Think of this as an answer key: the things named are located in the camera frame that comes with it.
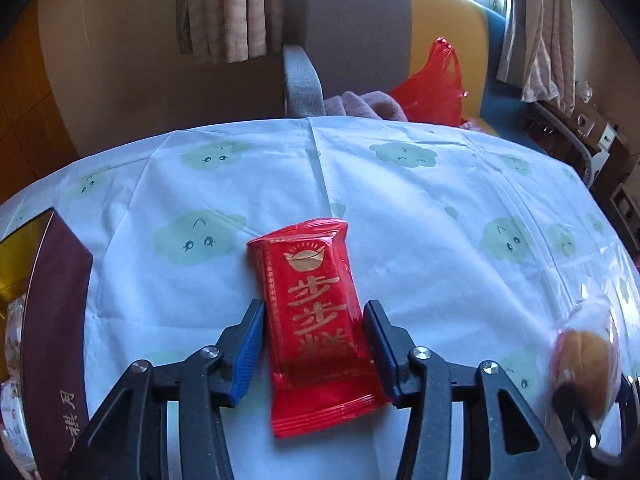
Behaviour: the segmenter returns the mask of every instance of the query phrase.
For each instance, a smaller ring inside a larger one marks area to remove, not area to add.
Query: blue gripper pad
[[[420,380],[409,368],[414,340],[404,328],[391,325],[377,300],[364,306],[364,332],[382,389],[396,408],[406,407],[408,396],[420,390]]]
[[[264,302],[253,300],[247,313],[242,318],[242,322],[236,326],[243,329],[238,332],[244,332],[244,339],[240,342],[232,363],[231,388],[229,389],[231,406],[235,406],[249,390],[255,365],[262,348]]]

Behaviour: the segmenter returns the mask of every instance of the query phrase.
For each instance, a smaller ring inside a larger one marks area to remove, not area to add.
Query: red wrapper
[[[346,233],[343,220],[316,219],[248,243],[267,298],[271,426],[281,438],[388,402],[365,342]]]

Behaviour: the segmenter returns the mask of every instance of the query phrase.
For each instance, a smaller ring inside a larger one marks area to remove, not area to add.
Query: gold ingot logo
[[[284,254],[284,257],[288,261],[289,265],[298,272],[309,272],[310,270],[316,270],[322,265],[324,259],[324,247],[317,251],[300,251],[296,254]]]

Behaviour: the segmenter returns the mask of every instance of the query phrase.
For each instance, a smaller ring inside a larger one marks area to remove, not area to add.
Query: maroon box
[[[0,334],[6,329],[8,304],[26,294],[22,405],[42,480],[57,480],[88,423],[84,311],[92,261],[91,253],[53,209],[0,242]],[[0,381],[5,381],[9,375],[1,354]]]

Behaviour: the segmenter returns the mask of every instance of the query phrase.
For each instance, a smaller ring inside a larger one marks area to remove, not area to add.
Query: white tablecloth
[[[29,186],[0,206],[0,234],[50,206],[94,255],[84,333],[90,414],[130,362],[184,359],[239,322],[262,296],[248,240],[331,215],[350,226],[360,303],[380,300],[392,323],[450,362],[501,362],[541,416],[556,331],[589,278],[614,305],[623,371],[640,373],[637,272],[615,231],[574,170],[489,135],[344,117],[176,131]],[[174,478],[176,413],[172,406]],[[395,477],[408,411],[387,407],[279,441],[263,358],[249,394],[223,416],[238,480],[270,471],[369,480]],[[604,446],[616,449],[618,431],[610,416]]]

